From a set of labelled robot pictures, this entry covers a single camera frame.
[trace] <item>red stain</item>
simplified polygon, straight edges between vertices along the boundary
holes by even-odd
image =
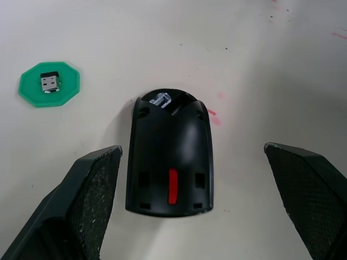
[[[207,111],[208,111],[208,113],[210,113],[211,115],[217,115],[217,113],[216,112],[214,112],[213,110],[211,110],[211,109],[207,109]]]
[[[219,99],[224,99],[226,97],[224,92],[219,92],[217,96]]]
[[[216,117],[216,116],[212,117],[212,118],[211,118],[211,121],[212,121],[212,123],[214,123],[215,125],[218,125],[218,126],[222,125],[222,121],[221,121],[218,117]]]
[[[347,36],[345,36],[345,35],[338,34],[338,33],[336,33],[336,32],[333,32],[333,33],[332,33],[332,35],[333,35],[333,36],[337,36],[337,37],[340,37],[340,38],[342,38],[342,39],[347,40]]]

